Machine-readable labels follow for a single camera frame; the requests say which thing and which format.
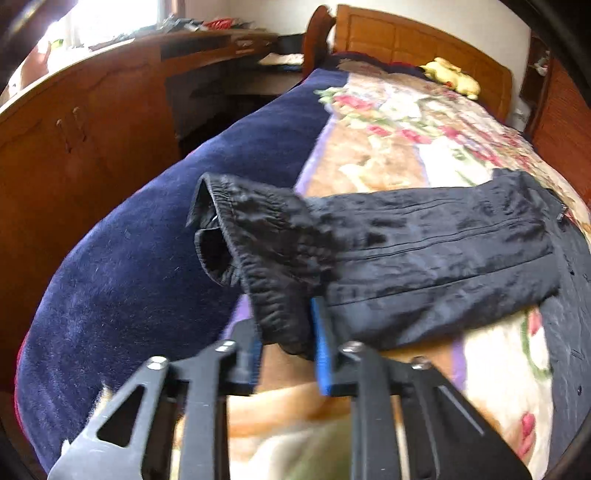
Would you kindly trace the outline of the wooden slatted wardrobe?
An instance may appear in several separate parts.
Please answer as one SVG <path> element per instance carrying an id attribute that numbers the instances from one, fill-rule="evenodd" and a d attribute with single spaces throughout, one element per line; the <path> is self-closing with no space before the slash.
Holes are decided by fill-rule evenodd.
<path id="1" fill-rule="evenodd" d="M 531 110 L 526 136 L 547 164 L 590 203 L 590 108 L 575 83 L 537 35 L 530 46 L 520 99 Z"/>

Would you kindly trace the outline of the wooden chair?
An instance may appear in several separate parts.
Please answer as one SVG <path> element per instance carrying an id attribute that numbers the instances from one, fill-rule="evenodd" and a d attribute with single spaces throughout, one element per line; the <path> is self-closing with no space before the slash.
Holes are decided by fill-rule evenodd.
<path id="1" fill-rule="evenodd" d="M 259 60 L 264 70 L 297 73 L 301 79 L 325 62 L 329 56 L 329 33 L 335 27 L 335 17 L 325 5 L 318 6 L 308 20 L 304 33 L 280 35 L 270 53 Z"/>

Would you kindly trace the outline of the red basket on desk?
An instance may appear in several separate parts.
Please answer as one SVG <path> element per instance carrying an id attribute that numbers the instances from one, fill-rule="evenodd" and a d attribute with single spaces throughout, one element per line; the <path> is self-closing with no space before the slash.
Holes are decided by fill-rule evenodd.
<path id="1" fill-rule="evenodd" d="M 238 20 L 231 17 L 216 18 L 201 24 L 201 27 L 207 30 L 228 30 L 235 28 L 240 24 Z"/>

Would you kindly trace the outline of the floral bed blanket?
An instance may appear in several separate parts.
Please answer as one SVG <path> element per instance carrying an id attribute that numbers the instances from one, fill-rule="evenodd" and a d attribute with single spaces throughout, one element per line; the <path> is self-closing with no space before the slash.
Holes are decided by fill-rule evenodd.
<path id="1" fill-rule="evenodd" d="M 590 251 L 589 216 L 571 186 L 516 131 L 482 107 L 408 74 L 346 74 L 318 99 L 329 120 L 294 189 L 305 197 L 397 189 L 470 187 L 496 170 L 524 171 L 566 206 Z M 249 314 L 238 297 L 226 327 Z M 566 457 L 551 458 L 553 373 L 542 315 L 529 307 L 497 323 L 468 328 L 454 342 L 421 344 L 541 479 Z M 103 388 L 100 411 L 117 389 Z"/>

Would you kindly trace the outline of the wooden bed headboard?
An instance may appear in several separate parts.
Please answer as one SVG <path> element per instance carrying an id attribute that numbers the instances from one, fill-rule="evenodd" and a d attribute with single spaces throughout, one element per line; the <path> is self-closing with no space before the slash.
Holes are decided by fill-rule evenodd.
<path id="1" fill-rule="evenodd" d="M 444 58 L 479 82 L 479 101 L 490 113 L 501 121 L 509 116 L 511 71 L 476 47 L 437 28 L 394 14 L 339 4 L 334 50 L 367 54 L 383 63 L 416 66 Z"/>

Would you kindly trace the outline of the black jacket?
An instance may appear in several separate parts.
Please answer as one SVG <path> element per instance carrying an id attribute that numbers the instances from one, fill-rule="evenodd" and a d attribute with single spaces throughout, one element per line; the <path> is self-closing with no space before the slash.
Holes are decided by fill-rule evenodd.
<path id="1" fill-rule="evenodd" d="M 242 288 L 263 341 L 287 353 L 314 354 L 315 296 L 346 339 L 380 350 L 535 306 L 553 373 L 552 459 L 589 411 L 589 247 L 566 206 L 523 171 L 324 198 L 207 173 L 187 223 L 205 273 Z"/>

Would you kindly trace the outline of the yellow plush toy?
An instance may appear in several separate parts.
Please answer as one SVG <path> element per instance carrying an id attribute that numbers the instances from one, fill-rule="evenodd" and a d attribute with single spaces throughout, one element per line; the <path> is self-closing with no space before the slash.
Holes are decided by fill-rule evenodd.
<path id="1" fill-rule="evenodd" d="M 481 93 L 480 84 L 450 61 L 436 57 L 434 60 L 422 65 L 421 68 L 431 80 L 447 86 L 470 100 L 476 101 L 479 98 Z"/>

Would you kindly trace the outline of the long wooden desk cabinet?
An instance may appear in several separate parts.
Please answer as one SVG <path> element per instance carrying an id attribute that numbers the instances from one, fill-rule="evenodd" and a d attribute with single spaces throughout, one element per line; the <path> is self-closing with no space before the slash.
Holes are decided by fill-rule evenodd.
<path id="1" fill-rule="evenodd" d="M 179 141 L 224 109 L 256 30 L 131 40 L 31 84 L 1 110 L 1 387 L 49 280 L 105 215 L 177 162 Z"/>

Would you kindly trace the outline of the navy blue velvet blanket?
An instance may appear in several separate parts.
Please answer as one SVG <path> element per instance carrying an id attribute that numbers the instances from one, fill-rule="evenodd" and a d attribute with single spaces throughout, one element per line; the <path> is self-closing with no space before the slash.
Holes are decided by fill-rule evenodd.
<path id="1" fill-rule="evenodd" d="M 329 120 L 318 94 L 346 73 L 318 69 L 233 123 L 95 225 L 53 275 L 21 346 L 15 408 L 44 469 L 84 428 L 103 388 L 150 356 L 183 359 L 221 337 L 238 291 L 202 269 L 186 225 L 199 177 L 292 187 Z"/>

